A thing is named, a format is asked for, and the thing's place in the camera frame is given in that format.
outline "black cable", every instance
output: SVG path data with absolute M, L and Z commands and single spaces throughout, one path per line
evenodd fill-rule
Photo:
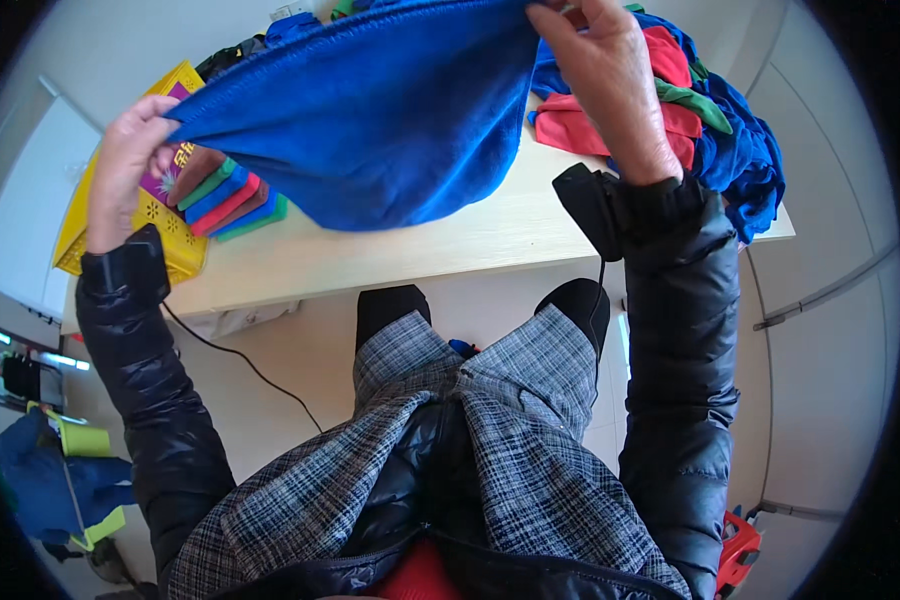
M 237 356 L 240 356 L 240 358 L 242 358 L 243 360 L 245 360 L 245 361 L 246 361 L 246 364 L 250 366 L 250 368 L 253 370 L 253 373 L 257 374 L 257 377 L 258 377 L 258 378 L 263 379 L 264 382 L 266 382 L 266 384 L 269 385 L 271 388 L 274 388 L 274 389 L 276 389 L 276 390 L 279 390 L 280 392 L 283 392 L 284 394 L 286 394 L 286 395 L 289 396 L 290 398 L 292 398 L 292 399 L 294 399 L 295 401 L 299 402 L 299 403 L 300 403 L 300 406 L 303 407 L 303 410 L 305 410 L 305 411 L 307 412 L 307 417 L 309 417 L 309 418 L 310 418 L 310 421 L 313 422 L 313 425 L 316 426 L 316 430 L 319 431 L 320 433 L 324 433 L 324 429 L 321 427 L 321 425 L 320 425 L 320 424 L 317 422 L 317 420 L 314 418 L 313 414 L 311 414 L 310 409 L 307 408 L 306 402 L 304 402 L 303 400 L 301 400 L 301 399 L 300 399 L 300 396 L 296 395 L 296 394 L 293 393 L 292 391 L 284 390 L 283 388 L 281 388 L 280 386 L 278 386 L 276 383 L 274 383 L 274 382 L 271 381 L 270 379 L 264 377 L 264 373 L 260 372 L 260 369 L 257 368 L 257 367 L 252 363 L 251 359 L 247 357 L 247 354 L 243 354 L 242 352 L 240 352 L 240 350 L 235 350 L 235 349 L 233 349 L 232 347 L 223 347 L 222 345 L 216 345 L 216 343 L 214 343 L 214 342 L 208 342 L 207 340 L 204 340 L 204 338 L 201 337 L 199 333 L 197 333 L 196 331 L 194 331 L 194 330 L 192 330 L 190 327 L 188 327 L 182 320 L 180 320 L 180 317 L 178 317 L 177 315 L 174 314 L 174 311 L 172 311 L 172 310 L 170 309 L 170 306 L 167 306 L 167 302 L 163 302 L 163 307 L 167 309 L 167 312 L 169 313 L 169 316 L 172 317 L 174 321 L 176 321 L 176 324 L 179 325 L 181 328 L 183 328 L 183 330 L 185 330 L 187 333 L 189 333 L 190 335 L 192 335 L 194 338 L 196 338 L 196 339 L 199 340 L 200 342 L 204 342 L 204 344 L 206 344 L 206 345 L 209 346 L 210 348 L 216 349 L 216 350 L 218 350 L 218 351 L 220 351 L 220 352 L 222 352 L 222 353 L 236 354 Z
M 590 324 L 590 332 L 593 333 L 593 339 L 596 342 L 600 339 L 597 335 L 597 328 L 593 326 L 593 317 L 597 314 L 597 307 L 600 306 L 600 297 L 604 292 L 604 271 L 607 270 L 607 263 L 604 261 L 604 258 L 600 257 L 600 276 L 597 278 L 597 297 L 593 300 L 593 308 L 590 309 L 590 318 L 588 318 L 588 323 Z M 597 343 L 597 368 L 593 373 L 593 402 L 590 404 L 590 408 L 593 408 L 593 405 L 597 403 L 597 382 L 600 381 L 600 357 L 603 354 L 603 348 L 600 347 L 599 342 Z

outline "black leggings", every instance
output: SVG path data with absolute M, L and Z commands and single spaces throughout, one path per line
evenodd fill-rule
M 594 311 L 598 293 L 600 302 Z M 583 278 L 567 281 L 540 300 L 533 314 L 536 315 L 547 305 L 555 306 L 566 315 L 590 340 L 598 356 L 603 352 L 607 326 L 611 322 L 611 299 L 596 281 Z M 427 296 L 416 285 L 360 292 L 357 300 L 357 350 L 378 331 L 415 310 L 420 311 L 420 316 L 427 323 L 433 324 Z

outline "black puffer jacket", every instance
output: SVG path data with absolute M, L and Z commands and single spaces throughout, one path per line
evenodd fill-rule
M 663 556 L 694 597 L 709 599 L 730 476 L 728 426 L 738 401 L 736 239 L 719 196 L 689 174 L 660 202 L 668 205 L 633 211 L 637 221 L 653 221 L 636 223 L 639 242 L 624 240 L 632 379 L 620 481 Z M 134 492 L 165 590 L 180 547 L 235 483 L 210 415 L 172 350 L 157 301 L 132 285 L 109 289 L 98 257 L 85 256 L 83 269 L 77 318 L 123 417 Z M 315 597 L 344 589 L 355 577 L 378 580 L 407 546 L 392 526 L 408 521 L 401 513 L 407 495 L 423 493 L 442 514 L 440 529 L 451 530 L 453 539 L 432 535 L 468 597 L 674 596 L 658 583 L 574 560 L 487 549 L 467 426 L 457 413 L 450 405 L 413 414 L 394 450 L 400 455 L 381 471 L 342 553 L 360 560 L 301 564 L 222 595 Z

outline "stack of folded towels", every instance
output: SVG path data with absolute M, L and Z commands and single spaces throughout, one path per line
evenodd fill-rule
M 167 196 L 193 235 L 220 241 L 287 216 L 288 199 L 219 150 L 196 146 Z

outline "hand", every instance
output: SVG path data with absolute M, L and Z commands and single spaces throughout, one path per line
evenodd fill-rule
M 87 206 L 87 252 L 105 255 L 133 234 L 140 178 L 149 170 L 156 178 L 170 166 L 173 149 L 167 137 L 180 126 L 164 119 L 180 100 L 145 96 L 106 128 L 96 157 Z
M 684 167 L 667 141 L 647 40 L 618 0 L 573 0 L 565 15 L 527 6 L 527 18 L 553 51 L 560 73 L 635 186 L 675 177 Z M 577 33 L 577 27 L 589 27 Z

